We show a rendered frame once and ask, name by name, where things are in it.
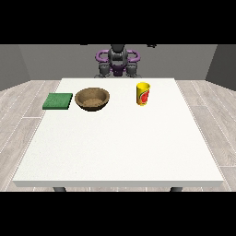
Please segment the brown wooden bowl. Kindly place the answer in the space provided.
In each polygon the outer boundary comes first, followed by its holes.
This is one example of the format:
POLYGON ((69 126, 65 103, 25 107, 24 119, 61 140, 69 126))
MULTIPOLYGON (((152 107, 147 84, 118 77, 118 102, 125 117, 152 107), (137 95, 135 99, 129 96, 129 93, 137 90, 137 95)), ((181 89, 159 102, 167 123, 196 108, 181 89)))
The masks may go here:
POLYGON ((103 88, 84 88, 75 96, 76 104, 87 112, 96 112, 106 106, 110 94, 103 88))

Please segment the yellow cup with melon print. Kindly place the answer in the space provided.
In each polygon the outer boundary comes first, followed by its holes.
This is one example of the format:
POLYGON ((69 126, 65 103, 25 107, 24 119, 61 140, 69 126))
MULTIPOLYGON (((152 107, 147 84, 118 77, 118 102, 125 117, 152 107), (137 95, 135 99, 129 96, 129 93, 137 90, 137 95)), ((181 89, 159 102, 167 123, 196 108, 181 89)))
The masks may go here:
POLYGON ((136 84, 136 103, 140 106, 145 106, 148 102, 148 94, 150 85, 146 82, 136 84))

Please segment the green square pad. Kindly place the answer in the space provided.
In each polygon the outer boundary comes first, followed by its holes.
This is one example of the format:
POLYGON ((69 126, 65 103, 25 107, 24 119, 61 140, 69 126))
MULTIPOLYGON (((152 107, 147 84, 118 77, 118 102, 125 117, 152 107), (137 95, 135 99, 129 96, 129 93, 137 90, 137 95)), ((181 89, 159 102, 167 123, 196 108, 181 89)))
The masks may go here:
POLYGON ((44 110, 67 110, 72 97, 72 93, 49 93, 42 108, 44 110))

